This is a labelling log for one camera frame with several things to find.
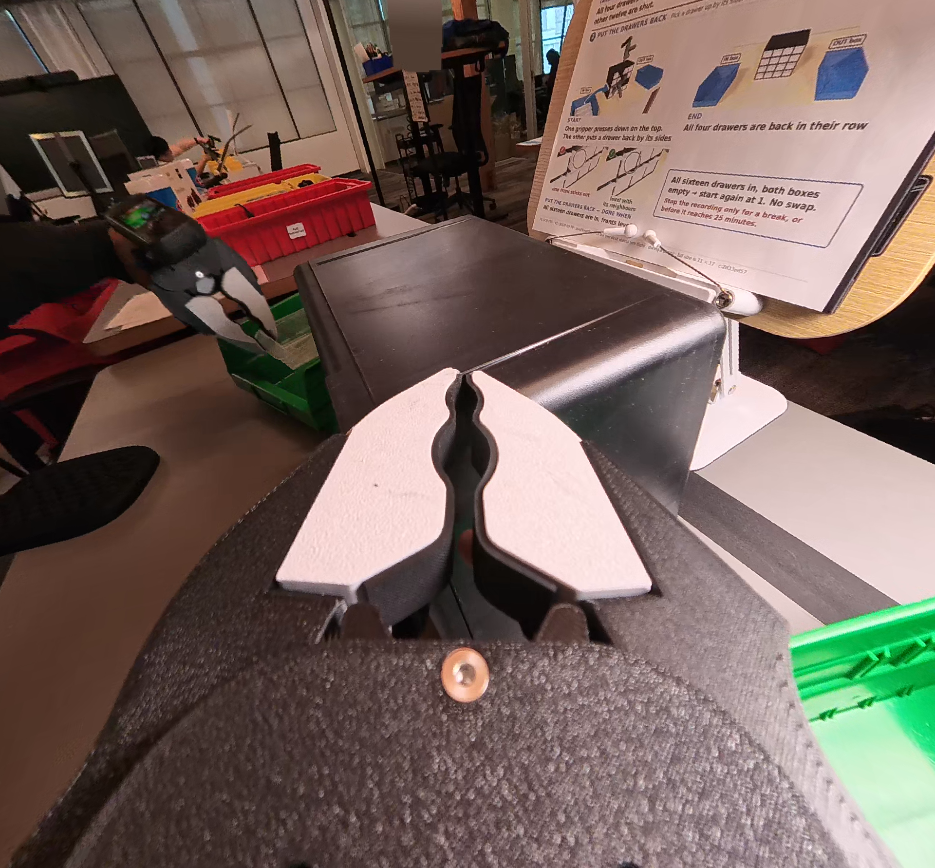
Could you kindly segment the black partition panel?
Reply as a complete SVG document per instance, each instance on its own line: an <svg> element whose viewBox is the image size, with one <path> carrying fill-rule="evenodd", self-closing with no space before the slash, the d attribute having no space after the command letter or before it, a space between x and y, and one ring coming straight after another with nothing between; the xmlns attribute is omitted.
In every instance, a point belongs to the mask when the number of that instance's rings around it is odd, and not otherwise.
<svg viewBox="0 0 935 868"><path fill-rule="evenodd" d="M28 193L54 186L31 134L116 130L133 156L147 153L151 131L118 76L77 79L71 71L2 82L1 164Z"/></svg>

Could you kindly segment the computer monitor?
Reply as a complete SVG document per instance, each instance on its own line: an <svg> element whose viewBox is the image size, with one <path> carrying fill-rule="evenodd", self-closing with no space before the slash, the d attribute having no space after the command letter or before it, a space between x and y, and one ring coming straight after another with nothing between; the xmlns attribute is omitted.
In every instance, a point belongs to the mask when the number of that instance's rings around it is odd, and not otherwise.
<svg viewBox="0 0 935 868"><path fill-rule="evenodd" d="M136 171L136 160L116 130L91 137L80 130L29 137L66 197L115 194Z"/></svg>

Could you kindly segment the black office chair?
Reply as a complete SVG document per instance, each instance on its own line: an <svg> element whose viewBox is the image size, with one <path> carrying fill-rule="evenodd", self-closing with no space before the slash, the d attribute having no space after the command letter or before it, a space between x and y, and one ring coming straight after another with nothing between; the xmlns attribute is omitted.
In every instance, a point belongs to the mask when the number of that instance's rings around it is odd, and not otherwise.
<svg viewBox="0 0 935 868"><path fill-rule="evenodd" d="M481 89L478 77L457 79L452 97L450 131L455 144L455 151L441 148L440 185L446 194L439 210L432 212L438 219L447 220L449 211L454 206L477 215L476 205L478 189L478 170L488 162L488 152L481 131L480 102ZM489 196L482 196L486 205L496 206Z"/></svg>

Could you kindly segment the window with blinds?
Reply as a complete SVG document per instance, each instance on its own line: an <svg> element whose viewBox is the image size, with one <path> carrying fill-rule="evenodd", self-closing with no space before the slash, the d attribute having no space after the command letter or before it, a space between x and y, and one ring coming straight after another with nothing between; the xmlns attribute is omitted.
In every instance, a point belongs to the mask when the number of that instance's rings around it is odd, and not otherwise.
<svg viewBox="0 0 935 868"><path fill-rule="evenodd" d="M352 135L326 36L299 0L63 0L4 10L13 50L32 69L116 75L150 132L227 139L268 167L267 135L286 166L354 170Z"/></svg>

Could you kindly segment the black drawer cabinet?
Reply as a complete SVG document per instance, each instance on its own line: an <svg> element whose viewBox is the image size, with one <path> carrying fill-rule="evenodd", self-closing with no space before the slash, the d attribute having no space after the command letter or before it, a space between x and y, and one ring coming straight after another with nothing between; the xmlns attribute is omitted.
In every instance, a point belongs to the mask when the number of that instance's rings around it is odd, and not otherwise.
<svg viewBox="0 0 935 868"><path fill-rule="evenodd" d="M439 370L483 370L679 511L726 332L710 304L475 217L295 278L341 431Z"/></svg>

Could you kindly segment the red plastic bin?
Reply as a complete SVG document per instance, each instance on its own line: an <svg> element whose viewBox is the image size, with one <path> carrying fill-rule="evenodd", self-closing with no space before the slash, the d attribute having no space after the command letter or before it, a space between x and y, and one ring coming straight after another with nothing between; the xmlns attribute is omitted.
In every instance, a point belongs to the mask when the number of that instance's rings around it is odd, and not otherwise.
<svg viewBox="0 0 935 868"><path fill-rule="evenodd" d="M302 175L302 174L309 173L309 172L320 173L320 169L313 164L301 164L301 165L297 165L291 168L270 171L267 173L258 174L256 176L250 176L250 177L246 177L242 179L241 178L236 179L234 181L225 182L223 184L218 184L216 186L213 186L208 190L216 189L221 186L227 186L228 188L233 189L234 191L242 192L242 191L246 191L249 189L254 189L257 187L270 185L270 184L273 184L273 185L285 184L285 186L289 188L284 182L285 180L287 180L290 177L295 177L295 176ZM208 190L206 191L207 197L223 195L222 193L209 193Z"/></svg>

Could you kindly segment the light grey desk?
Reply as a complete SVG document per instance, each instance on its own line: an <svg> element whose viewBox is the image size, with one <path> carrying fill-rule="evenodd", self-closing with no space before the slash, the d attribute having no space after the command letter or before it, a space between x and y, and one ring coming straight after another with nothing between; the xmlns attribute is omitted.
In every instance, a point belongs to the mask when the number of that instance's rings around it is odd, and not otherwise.
<svg viewBox="0 0 935 868"><path fill-rule="evenodd" d="M162 612L319 441L193 337L100 372L64 459L161 464L119 519L2 582L2 866L67 788ZM795 631L933 597L933 466L796 404L693 477L684 521Z"/></svg>

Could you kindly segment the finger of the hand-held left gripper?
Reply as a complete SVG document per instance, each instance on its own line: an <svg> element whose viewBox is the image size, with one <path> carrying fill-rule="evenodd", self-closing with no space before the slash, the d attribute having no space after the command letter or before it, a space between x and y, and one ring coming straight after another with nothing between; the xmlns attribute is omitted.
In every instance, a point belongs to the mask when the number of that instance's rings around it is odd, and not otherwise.
<svg viewBox="0 0 935 868"><path fill-rule="evenodd" d="M263 333L263 339L270 343L278 342L276 321L249 266L245 272L240 267L228 268L221 277L221 292L259 326L258 332Z"/></svg>
<svg viewBox="0 0 935 868"><path fill-rule="evenodd" d="M230 344L253 347L253 338L227 316L223 305L214 296L194 296L185 303L184 309L207 334Z"/></svg>

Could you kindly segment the white cardboard box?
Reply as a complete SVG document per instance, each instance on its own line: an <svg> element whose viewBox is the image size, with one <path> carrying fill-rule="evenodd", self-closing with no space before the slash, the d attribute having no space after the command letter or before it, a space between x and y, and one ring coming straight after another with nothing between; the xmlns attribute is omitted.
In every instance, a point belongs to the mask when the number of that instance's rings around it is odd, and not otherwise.
<svg viewBox="0 0 935 868"><path fill-rule="evenodd" d="M204 201L205 192L196 179L194 163L185 158L132 173L124 187L130 195L150 196L168 207L193 215Z"/></svg>

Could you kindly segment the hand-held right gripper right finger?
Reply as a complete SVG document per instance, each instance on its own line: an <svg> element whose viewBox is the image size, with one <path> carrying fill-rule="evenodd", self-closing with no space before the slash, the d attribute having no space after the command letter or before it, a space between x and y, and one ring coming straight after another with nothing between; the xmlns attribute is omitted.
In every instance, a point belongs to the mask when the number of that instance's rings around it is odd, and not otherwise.
<svg viewBox="0 0 935 868"><path fill-rule="evenodd" d="M490 451L477 505L485 547L576 601L649 592L649 573L578 435L489 374L468 380Z"/></svg>

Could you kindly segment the green plastic bin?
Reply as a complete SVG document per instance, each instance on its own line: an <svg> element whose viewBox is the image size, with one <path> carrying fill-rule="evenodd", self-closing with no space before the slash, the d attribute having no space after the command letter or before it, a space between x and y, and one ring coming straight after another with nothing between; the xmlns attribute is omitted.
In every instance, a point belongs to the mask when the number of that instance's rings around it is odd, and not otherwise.
<svg viewBox="0 0 935 868"><path fill-rule="evenodd" d="M299 308L301 297L293 293L271 305L275 321ZM217 341L225 368L235 385L253 394L288 417L325 434L337 432L337 418L318 359L292 371L283 362L244 346Z"/></svg>
<svg viewBox="0 0 935 868"><path fill-rule="evenodd" d="M900 866L934 865L934 600L790 638L825 757Z"/></svg>

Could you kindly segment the wood-edged side table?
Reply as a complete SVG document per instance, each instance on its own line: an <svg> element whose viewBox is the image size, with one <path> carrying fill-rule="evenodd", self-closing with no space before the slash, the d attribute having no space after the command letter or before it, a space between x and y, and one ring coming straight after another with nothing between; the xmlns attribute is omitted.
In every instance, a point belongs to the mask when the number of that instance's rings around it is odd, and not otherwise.
<svg viewBox="0 0 935 868"><path fill-rule="evenodd" d="M298 289L295 270L303 263L336 254L356 246L388 239L404 232L419 230L426 225L420 219L403 215L390 208L373 205L375 224L365 227L352 235L343 236L321 243L305 251L288 254L266 262L258 267L266 277L261 289L268 303L288 296ZM165 337L185 332L186 327L169 314L163 313L143 324L108 328L123 306L140 296L142 291L136 285L118 283L104 310L93 322L83 341L83 346L95 357L103 359L116 356L121 352L135 349Z"/></svg>

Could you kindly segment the white paper sheet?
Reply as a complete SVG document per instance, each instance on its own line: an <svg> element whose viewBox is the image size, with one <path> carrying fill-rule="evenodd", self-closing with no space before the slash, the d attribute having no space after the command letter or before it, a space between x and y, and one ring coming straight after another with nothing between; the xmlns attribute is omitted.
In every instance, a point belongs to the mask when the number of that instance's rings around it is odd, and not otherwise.
<svg viewBox="0 0 935 868"><path fill-rule="evenodd" d="M179 321L152 292L137 284L117 282L113 293L91 325L83 344L97 346L106 340L162 324Z"/></svg>

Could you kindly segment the red bin with white label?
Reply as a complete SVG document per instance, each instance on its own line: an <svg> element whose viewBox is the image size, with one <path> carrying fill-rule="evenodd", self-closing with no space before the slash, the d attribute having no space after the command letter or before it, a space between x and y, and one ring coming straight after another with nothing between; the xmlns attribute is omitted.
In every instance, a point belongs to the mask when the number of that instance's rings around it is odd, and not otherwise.
<svg viewBox="0 0 935 868"><path fill-rule="evenodd" d="M374 226L371 187L335 178L245 202L225 196L223 207L197 221L258 266Z"/></svg>

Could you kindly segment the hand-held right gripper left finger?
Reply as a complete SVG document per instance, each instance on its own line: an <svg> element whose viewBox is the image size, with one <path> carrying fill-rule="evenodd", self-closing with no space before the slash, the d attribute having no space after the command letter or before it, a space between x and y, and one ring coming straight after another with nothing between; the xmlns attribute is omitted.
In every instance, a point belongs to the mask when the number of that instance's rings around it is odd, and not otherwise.
<svg viewBox="0 0 935 868"><path fill-rule="evenodd" d="M462 376L447 368L347 433L276 574L343 600L430 600L445 585L454 490L445 463Z"/></svg>

